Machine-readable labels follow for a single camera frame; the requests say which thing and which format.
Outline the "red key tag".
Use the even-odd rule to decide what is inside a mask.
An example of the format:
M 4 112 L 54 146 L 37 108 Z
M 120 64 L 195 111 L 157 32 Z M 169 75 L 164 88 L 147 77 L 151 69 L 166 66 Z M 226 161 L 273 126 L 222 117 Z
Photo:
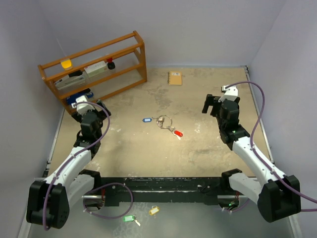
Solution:
M 173 133 L 174 133 L 174 135 L 176 135 L 178 137 L 182 137 L 183 136 L 183 133 L 178 131 L 178 130 L 175 130 Z

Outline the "large metal keyring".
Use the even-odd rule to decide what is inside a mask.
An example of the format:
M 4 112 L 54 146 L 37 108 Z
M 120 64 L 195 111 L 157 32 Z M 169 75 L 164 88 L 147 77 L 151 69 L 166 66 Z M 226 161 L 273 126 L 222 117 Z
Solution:
M 172 118 L 170 116 L 167 115 L 161 115 L 158 117 L 164 117 L 164 123 L 163 123 L 163 128 L 161 129 L 172 129 Z

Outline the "bunch of metal keys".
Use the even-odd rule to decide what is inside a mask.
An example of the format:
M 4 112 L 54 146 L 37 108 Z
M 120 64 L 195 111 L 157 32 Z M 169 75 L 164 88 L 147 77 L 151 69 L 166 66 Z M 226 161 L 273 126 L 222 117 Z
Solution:
M 163 128 L 164 117 L 156 118 L 156 123 L 157 123 L 158 127 Z

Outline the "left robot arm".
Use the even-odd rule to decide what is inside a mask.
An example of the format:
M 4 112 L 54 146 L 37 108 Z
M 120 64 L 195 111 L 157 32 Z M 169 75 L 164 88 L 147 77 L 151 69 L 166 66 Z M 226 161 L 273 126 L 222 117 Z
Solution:
M 110 119 L 110 111 L 101 100 L 89 102 L 80 96 L 72 104 L 76 109 L 73 118 L 80 122 L 80 131 L 68 157 L 47 178 L 34 181 L 29 188 L 26 221 L 43 226 L 44 230 L 60 229 L 66 223 L 70 208 L 86 192 L 97 194 L 102 189 L 99 177 L 82 172 L 97 154 L 103 121 Z

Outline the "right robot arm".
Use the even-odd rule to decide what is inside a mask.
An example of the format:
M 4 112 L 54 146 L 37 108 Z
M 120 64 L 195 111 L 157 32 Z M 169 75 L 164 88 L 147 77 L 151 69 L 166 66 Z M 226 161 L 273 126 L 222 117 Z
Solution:
M 223 172 L 220 188 L 226 194 L 237 191 L 256 203 L 261 216 L 269 223 L 301 211 L 300 182 L 278 169 L 255 144 L 239 123 L 239 98 L 231 101 L 208 94 L 202 112 L 211 107 L 217 119 L 220 139 L 238 155 L 253 172 L 256 180 L 239 169 Z

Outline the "blue stapler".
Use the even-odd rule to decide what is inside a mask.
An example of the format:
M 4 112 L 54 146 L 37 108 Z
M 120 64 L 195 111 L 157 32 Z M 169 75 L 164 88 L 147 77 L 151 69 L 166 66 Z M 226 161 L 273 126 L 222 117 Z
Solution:
M 67 102 L 68 105 L 71 105 L 72 103 L 76 102 L 76 99 L 78 97 L 81 97 L 83 95 L 86 95 L 87 98 L 89 99 L 89 98 L 92 98 L 94 96 L 94 93 L 91 91 L 90 88 L 88 88 L 88 89 L 82 90 L 82 91 L 80 91 L 78 93 L 75 93 L 75 94 L 67 97 L 66 98 L 66 102 Z

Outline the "white stapler on shelf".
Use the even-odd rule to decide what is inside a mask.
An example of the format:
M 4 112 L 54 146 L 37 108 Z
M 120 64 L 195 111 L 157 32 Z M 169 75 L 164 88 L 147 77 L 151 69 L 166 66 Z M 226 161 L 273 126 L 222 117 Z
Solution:
M 54 84 L 58 90 L 62 90 L 74 85 L 80 85 L 85 82 L 88 75 L 85 71 L 75 71 L 59 79 Z

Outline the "white box on shelf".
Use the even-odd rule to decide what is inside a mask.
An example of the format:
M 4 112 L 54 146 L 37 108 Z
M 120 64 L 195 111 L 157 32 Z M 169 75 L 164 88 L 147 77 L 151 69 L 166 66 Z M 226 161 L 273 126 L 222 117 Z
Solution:
M 88 77 L 94 77 L 98 74 L 101 74 L 107 70 L 107 64 L 104 61 L 92 64 L 84 68 Z

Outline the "yellow lidded container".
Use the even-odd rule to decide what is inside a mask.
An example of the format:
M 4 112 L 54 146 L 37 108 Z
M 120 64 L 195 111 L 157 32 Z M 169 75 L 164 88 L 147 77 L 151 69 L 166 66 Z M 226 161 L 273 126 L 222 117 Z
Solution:
M 60 62 L 62 68 L 67 71 L 73 68 L 72 61 L 70 59 L 64 59 Z

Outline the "brown spiral notebook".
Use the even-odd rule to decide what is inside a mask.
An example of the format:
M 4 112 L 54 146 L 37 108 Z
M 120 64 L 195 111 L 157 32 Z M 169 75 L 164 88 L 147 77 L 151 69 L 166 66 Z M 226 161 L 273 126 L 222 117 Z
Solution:
M 168 84 L 169 85 L 182 85 L 182 73 L 178 71 L 170 71 L 168 73 Z

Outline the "wooden shelf rack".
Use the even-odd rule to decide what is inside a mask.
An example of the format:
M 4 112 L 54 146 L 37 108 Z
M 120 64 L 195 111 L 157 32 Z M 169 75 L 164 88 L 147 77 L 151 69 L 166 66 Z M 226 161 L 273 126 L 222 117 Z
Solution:
M 91 91 L 90 101 L 105 100 L 147 81 L 145 43 L 137 31 L 38 66 L 44 83 L 65 110 Z

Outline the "green key tag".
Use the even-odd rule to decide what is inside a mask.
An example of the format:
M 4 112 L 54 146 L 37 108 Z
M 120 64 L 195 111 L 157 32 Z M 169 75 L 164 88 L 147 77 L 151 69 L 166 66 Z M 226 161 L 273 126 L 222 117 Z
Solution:
M 136 216 L 134 216 L 134 215 L 124 216 L 123 221 L 124 222 L 135 222 L 139 227 L 141 226 L 141 224 L 138 222 Z

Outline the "yellow key tag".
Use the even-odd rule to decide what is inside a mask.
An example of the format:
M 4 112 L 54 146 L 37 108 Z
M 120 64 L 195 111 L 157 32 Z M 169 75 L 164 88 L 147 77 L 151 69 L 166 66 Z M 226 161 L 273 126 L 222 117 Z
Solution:
M 160 208 L 158 206 L 152 206 L 151 209 L 149 210 L 149 215 L 153 216 L 159 211 L 160 211 Z

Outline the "black base frame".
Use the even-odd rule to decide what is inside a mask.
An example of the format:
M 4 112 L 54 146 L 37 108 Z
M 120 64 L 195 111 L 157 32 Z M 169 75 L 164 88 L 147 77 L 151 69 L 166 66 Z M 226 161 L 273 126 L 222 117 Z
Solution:
M 227 205 L 241 193 L 222 187 L 221 177 L 101 177 L 92 170 L 82 170 L 81 175 L 94 178 L 91 195 L 102 195 L 106 207 L 122 202 L 157 203 L 203 203 Z

